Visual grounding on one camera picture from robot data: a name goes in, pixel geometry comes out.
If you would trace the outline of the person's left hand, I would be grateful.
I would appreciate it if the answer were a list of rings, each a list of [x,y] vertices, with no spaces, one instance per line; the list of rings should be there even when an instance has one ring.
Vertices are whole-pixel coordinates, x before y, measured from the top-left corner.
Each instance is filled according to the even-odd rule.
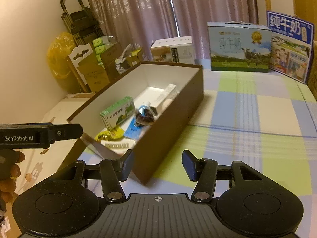
[[[4,202],[13,202],[13,193],[16,189],[14,178],[21,175],[17,163],[23,160],[24,153],[13,149],[1,149],[1,199]]]

